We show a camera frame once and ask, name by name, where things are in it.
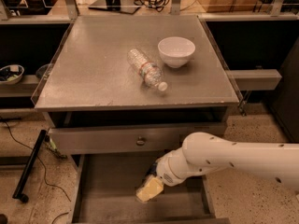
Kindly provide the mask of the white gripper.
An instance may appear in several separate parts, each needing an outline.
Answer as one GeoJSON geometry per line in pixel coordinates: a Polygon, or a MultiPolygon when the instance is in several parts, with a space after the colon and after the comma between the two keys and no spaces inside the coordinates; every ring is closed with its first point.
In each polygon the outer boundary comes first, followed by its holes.
{"type": "Polygon", "coordinates": [[[178,167],[181,158],[177,156],[163,156],[157,160],[157,176],[148,175],[139,189],[135,192],[136,198],[146,203],[155,198],[164,190],[164,184],[174,187],[183,182],[178,176],[178,167]]]}

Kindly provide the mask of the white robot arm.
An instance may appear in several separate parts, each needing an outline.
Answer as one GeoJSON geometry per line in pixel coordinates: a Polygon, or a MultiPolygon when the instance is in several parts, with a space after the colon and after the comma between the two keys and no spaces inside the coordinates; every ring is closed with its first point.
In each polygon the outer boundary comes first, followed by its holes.
{"type": "Polygon", "coordinates": [[[209,133],[191,133],[180,148],[151,165],[135,196],[146,203],[166,186],[174,187],[189,177],[225,168],[235,168],[299,190],[299,145],[233,142],[209,133]]]}

